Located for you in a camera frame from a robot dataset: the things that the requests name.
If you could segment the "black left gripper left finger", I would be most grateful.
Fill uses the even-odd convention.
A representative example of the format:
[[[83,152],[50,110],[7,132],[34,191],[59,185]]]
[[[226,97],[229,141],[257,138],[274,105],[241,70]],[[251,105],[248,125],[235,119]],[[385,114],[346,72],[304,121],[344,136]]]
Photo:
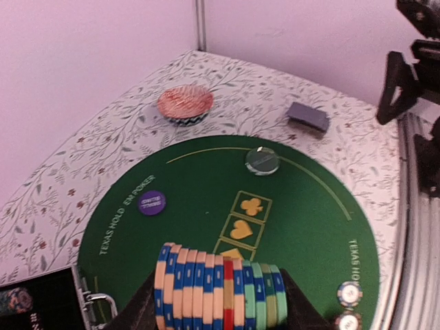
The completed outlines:
[[[154,280],[155,272],[152,271],[127,306],[104,326],[104,330],[157,329],[154,303]]]

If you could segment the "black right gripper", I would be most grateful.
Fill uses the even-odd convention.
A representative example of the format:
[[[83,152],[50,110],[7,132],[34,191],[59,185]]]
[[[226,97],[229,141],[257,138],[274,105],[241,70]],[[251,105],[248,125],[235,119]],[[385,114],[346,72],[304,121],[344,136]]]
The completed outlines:
[[[400,52],[389,52],[384,88],[376,119],[385,125],[417,104],[419,98],[439,104],[439,2],[397,1],[401,14],[424,37],[411,46],[416,63]]]

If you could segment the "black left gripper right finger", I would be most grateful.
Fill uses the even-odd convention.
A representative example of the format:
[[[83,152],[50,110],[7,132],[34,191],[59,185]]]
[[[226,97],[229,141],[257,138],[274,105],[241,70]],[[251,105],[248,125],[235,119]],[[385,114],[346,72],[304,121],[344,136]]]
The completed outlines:
[[[281,268],[287,299],[287,321],[280,329],[331,330],[334,326],[325,320],[309,302],[289,273]]]

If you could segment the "red black 100 chip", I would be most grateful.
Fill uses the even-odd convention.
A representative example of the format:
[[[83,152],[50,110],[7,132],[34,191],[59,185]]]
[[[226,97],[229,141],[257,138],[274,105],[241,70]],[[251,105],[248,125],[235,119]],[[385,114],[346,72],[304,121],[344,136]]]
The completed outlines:
[[[336,330],[360,330],[362,328],[361,315],[354,311],[341,313],[334,322]]]

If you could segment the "blue peach 10 chip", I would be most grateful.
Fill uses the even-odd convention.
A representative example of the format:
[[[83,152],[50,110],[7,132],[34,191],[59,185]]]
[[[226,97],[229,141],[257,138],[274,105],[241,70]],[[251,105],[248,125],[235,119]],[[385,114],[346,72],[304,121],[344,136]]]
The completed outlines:
[[[363,291],[358,282],[345,281],[341,283],[337,290],[338,302],[347,308],[357,307],[363,297]]]

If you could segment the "blue green chip stack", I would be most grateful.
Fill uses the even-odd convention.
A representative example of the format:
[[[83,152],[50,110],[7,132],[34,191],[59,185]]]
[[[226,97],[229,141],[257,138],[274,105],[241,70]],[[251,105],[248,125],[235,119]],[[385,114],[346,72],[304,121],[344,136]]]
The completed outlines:
[[[275,265],[165,243],[154,275],[158,329],[286,329],[287,294]]]

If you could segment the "purple small blind button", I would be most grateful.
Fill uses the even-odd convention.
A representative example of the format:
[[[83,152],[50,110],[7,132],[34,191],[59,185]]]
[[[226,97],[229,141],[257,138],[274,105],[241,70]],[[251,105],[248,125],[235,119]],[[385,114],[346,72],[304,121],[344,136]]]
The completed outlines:
[[[158,190],[145,192],[137,202],[138,210],[145,216],[152,217],[161,213],[166,207],[166,197]]]

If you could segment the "green white dealer button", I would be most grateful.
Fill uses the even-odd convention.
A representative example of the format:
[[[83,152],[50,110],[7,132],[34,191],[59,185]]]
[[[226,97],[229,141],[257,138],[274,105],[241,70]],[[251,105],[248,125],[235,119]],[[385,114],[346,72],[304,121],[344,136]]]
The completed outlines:
[[[247,169],[259,176],[274,174],[280,164],[279,156],[272,149],[264,146],[253,148],[245,156]]]

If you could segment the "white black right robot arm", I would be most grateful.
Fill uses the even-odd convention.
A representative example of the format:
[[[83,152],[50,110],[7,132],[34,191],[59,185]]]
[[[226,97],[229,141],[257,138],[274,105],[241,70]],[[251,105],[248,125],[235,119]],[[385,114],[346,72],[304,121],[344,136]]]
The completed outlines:
[[[397,121],[400,184],[396,253],[384,306],[372,329],[439,328],[439,122],[427,129],[412,113],[418,100],[439,103],[439,2],[397,1],[423,36],[415,63],[389,52],[376,119]]]

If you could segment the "aluminium poker chip case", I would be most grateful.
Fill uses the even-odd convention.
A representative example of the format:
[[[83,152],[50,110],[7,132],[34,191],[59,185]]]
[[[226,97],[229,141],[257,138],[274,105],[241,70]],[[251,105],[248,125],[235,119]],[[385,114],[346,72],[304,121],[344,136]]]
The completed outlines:
[[[25,313],[1,315],[2,329],[104,329],[118,315],[114,299],[91,290],[73,265],[1,286],[1,292],[26,288],[33,307]]]

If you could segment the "grey playing card deck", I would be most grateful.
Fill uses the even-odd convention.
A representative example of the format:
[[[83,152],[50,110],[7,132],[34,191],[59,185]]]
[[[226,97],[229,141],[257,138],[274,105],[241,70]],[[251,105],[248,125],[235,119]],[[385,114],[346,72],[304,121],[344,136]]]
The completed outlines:
[[[324,135],[329,130],[330,119],[325,111],[293,102],[287,110],[288,125],[305,133]]]

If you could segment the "green poker chip row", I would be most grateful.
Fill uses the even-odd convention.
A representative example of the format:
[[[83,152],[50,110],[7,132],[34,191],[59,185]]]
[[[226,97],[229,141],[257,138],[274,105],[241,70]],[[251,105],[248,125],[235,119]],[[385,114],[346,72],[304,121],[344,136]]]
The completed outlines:
[[[33,298],[26,288],[18,287],[1,292],[1,315],[8,316],[28,312],[33,307]]]

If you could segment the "round green poker mat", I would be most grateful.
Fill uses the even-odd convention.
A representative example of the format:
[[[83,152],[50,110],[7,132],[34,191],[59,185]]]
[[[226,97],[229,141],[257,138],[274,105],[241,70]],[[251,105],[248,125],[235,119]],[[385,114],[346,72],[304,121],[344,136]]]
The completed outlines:
[[[279,169],[259,176],[246,154],[272,149]],[[166,207],[148,217],[138,199],[149,190]],[[358,282],[355,310],[373,324],[380,271],[370,223],[355,197],[325,167],[288,146],[245,136],[203,137],[164,148],[111,185],[93,212],[78,265],[88,286],[124,308],[153,271],[161,246],[269,263],[285,269],[316,311],[334,319],[343,307],[337,290]]]

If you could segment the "red patterned small bowl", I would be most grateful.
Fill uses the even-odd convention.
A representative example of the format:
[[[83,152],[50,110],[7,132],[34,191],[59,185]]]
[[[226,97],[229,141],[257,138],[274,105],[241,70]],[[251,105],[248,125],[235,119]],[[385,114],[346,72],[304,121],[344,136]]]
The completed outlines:
[[[181,85],[167,89],[158,99],[157,108],[171,124],[187,127],[202,122],[214,104],[214,95],[199,85]]]

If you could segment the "right aluminium frame post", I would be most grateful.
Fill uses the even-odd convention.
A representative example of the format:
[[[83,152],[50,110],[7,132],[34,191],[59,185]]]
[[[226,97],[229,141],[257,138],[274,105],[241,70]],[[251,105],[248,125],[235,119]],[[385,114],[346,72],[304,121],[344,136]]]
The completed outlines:
[[[195,0],[195,18],[197,28],[197,49],[207,51],[205,1]]]

